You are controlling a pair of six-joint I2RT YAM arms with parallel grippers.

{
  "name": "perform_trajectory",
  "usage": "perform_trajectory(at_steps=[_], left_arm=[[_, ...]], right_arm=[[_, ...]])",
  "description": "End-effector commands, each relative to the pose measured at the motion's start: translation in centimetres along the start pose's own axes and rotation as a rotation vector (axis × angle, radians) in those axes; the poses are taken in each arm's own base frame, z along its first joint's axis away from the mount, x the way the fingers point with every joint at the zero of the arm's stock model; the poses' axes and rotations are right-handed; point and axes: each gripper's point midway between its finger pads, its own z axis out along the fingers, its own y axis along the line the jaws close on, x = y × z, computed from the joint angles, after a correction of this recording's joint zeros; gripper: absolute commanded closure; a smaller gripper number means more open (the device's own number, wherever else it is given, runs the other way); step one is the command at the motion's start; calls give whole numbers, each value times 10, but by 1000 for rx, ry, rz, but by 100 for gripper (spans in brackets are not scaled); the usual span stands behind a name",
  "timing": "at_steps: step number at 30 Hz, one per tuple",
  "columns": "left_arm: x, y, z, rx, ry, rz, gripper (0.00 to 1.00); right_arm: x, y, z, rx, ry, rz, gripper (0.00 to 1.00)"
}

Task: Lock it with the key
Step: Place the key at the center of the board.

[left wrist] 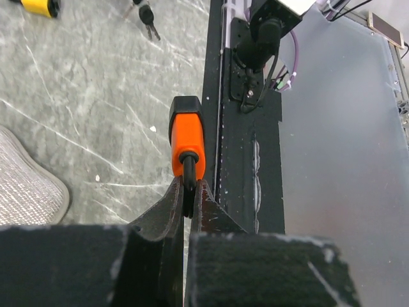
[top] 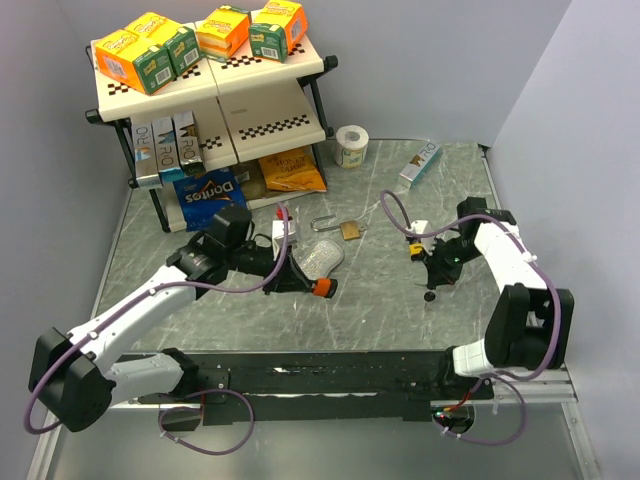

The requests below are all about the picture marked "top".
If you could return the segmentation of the orange black padlock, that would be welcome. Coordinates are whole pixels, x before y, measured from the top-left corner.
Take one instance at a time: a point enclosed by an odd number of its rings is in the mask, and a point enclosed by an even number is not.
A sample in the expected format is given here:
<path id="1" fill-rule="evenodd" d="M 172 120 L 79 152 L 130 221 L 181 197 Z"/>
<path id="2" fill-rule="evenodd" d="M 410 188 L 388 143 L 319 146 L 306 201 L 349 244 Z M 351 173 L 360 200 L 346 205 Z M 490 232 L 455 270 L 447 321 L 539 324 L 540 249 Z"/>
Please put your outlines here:
<path id="1" fill-rule="evenodd" d="M 332 298 L 338 287 L 338 281 L 333 278 L 319 278 L 314 281 L 312 294 L 321 298 Z"/>

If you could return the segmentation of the yellow padlock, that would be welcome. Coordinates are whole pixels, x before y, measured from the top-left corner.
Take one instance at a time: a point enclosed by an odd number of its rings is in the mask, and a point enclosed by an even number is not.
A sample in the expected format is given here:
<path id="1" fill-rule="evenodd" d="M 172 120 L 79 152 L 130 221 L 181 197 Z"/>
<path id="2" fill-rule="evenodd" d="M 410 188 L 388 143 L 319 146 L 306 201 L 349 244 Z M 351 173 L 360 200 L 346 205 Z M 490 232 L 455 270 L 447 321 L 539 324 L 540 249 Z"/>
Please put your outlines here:
<path id="1" fill-rule="evenodd" d="M 409 241 L 409 256 L 412 261 L 421 261 L 425 256 L 425 248 L 419 239 Z"/>

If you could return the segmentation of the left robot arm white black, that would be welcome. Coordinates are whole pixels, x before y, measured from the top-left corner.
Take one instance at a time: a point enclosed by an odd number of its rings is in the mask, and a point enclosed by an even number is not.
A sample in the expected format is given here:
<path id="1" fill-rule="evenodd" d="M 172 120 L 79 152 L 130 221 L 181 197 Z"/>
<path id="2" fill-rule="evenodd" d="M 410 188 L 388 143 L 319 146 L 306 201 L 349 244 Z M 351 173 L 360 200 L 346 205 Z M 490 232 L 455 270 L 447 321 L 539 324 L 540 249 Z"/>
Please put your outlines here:
<path id="1" fill-rule="evenodd" d="M 58 425 L 72 432 L 95 423 L 112 405 L 140 396 L 163 394 L 177 402 L 198 387 L 198 365 L 170 348 L 142 360 L 121 356 L 154 326 L 205 293 L 230 293 L 229 272 L 259 277 L 265 294 L 334 295 L 333 279 L 310 279 L 293 257 L 287 239 L 277 249 L 250 238 L 251 212 L 231 203 L 217 212 L 142 286 L 102 315 L 67 333 L 51 328 L 36 341 L 29 376 L 31 397 L 23 417 L 33 435 Z"/>

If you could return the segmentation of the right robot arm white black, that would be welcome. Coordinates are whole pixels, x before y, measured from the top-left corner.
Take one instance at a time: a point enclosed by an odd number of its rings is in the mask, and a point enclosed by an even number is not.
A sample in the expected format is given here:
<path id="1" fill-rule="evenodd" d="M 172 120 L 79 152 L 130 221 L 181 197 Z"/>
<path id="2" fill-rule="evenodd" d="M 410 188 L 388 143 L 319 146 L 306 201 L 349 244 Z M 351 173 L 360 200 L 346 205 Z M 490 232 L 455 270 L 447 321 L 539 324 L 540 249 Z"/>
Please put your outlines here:
<path id="1" fill-rule="evenodd" d="M 472 378 L 519 367 L 535 372 L 563 366 L 575 300 L 567 289 L 553 290 L 525 249 L 515 218 L 469 197 L 457 206 L 458 235 L 436 239 L 423 256 L 427 289 L 454 285 L 463 266 L 484 258 L 499 298 L 484 337 L 448 349 L 437 373 L 438 390 L 459 398 Z"/>

